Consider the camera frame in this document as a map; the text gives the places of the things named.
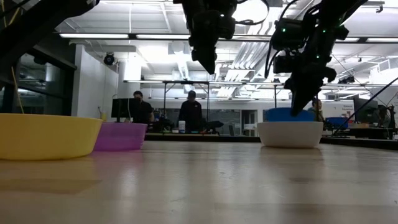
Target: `yellow wire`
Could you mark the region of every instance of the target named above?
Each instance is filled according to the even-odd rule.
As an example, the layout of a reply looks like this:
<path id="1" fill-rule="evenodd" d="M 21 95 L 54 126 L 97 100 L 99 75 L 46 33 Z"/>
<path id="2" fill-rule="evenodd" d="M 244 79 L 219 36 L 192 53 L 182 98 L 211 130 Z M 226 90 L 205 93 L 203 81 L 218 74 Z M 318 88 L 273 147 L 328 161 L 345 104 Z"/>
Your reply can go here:
<path id="1" fill-rule="evenodd" d="M 4 12 L 4 0 L 1 1 L 1 8 L 2 8 L 2 11 Z M 12 17 L 9 25 L 11 25 L 14 22 L 14 19 L 16 18 L 18 12 L 19 12 L 19 8 L 14 13 L 14 16 Z M 7 20 L 6 20 L 5 16 L 4 16 L 4 27 L 7 28 Z M 15 89 L 15 93 L 17 94 L 17 99 L 18 99 L 18 102 L 19 102 L 19 106 L 21 107 L 22 114 L 24 114 L 25 113 L 24 112 L 24 107 L 22 106 L 21 97 L 18 94 L 18 84 L 17 84 L 17 79 L 15 78 L 15 71 L 14 71 L 14 67 L 13 66 L 11 66 L 11 73 L 12 73 L 12 79 L 14 80 L 14 89 Z"/>

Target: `monitor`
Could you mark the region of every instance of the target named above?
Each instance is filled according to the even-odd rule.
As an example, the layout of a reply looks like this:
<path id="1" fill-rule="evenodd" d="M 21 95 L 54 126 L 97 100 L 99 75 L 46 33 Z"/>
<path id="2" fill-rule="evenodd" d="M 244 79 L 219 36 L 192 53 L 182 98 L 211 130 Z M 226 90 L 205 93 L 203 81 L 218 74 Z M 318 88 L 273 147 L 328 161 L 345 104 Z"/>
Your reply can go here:
<path id="1" fill-rule="evenodd" d="M 368 100 L 360 99 L 358 96 L 354 98 L 354 110 L 357 111 Z M 355 121 L 359 123 L 378 123 L 379 122 L 379 103 L 377 101 L 370 101 L 364 108 L 355 114 Z"/>
<path id="2" fill-rule="evenodd" d="M 137 115 L 139 100 L 135 98 L 114 99 L 112 102 L 112 118 L 133 118 Z"/>

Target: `white bowl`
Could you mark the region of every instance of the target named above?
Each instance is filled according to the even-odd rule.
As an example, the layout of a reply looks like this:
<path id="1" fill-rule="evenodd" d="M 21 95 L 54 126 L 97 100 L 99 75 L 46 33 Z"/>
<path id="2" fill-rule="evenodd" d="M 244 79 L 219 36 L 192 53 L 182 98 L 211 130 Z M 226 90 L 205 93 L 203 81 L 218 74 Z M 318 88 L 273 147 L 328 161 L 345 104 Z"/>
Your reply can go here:
<path id="1" fill-rule="evenodd" d="M 322 122 L 264 122 L 257 124 L 263 146 L 314 148 L 322 137 Z"/>

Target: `yellow bowl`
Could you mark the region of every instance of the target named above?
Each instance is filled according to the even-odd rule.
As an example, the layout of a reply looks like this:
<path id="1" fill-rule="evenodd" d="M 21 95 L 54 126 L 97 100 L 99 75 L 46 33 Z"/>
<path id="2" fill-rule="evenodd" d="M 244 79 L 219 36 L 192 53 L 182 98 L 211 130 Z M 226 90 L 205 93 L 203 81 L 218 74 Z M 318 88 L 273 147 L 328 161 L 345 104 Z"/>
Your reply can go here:
<path id="1" fill-rule="evenodd" d="M 0 114 L 0 159 L 70 159 L 90 154 L 102 120 L 71 116 Z"/>

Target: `black shirt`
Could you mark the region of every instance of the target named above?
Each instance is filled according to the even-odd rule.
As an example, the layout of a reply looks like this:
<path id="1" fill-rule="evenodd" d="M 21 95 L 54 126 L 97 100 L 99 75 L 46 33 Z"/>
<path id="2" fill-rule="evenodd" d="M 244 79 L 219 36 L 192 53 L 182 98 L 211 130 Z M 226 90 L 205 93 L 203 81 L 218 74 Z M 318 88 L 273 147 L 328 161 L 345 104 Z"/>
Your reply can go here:
<path id="1" fill-rule="evenodd" d="M 136 105 L 136 113 L 133 116 L 134 123 L 139 124 L 148 124 L 150 123 L 150 115 L 154 112 L 154 109 L 150 105 L 150 103 L 142 101 L 138 105 Z"/>
<path id="2" fill-rule="evenodd" d="M 187 129 L 199 130 L 201 128 L 201 104 L 197 101 L 183 102 L 180 109 L 179 121 L 185 121 Z"/>

